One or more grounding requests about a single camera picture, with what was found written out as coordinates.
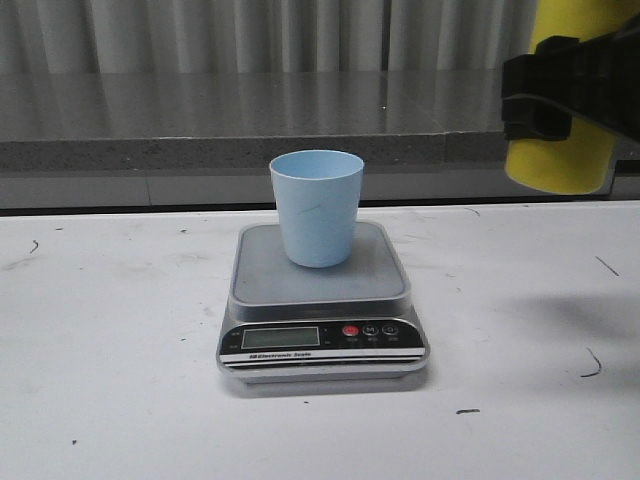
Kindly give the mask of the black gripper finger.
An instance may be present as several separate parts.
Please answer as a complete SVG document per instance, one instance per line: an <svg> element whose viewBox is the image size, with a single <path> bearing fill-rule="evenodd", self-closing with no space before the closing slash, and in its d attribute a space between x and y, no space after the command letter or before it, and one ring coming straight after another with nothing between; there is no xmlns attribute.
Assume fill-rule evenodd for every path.
<svg viewBox="0 0 640 480"><path fill-rule="evenodd" d="M508 140L566 140L580 118L638 141L639 16L594 39L551 36L506 61L501 97Z"/></svg>

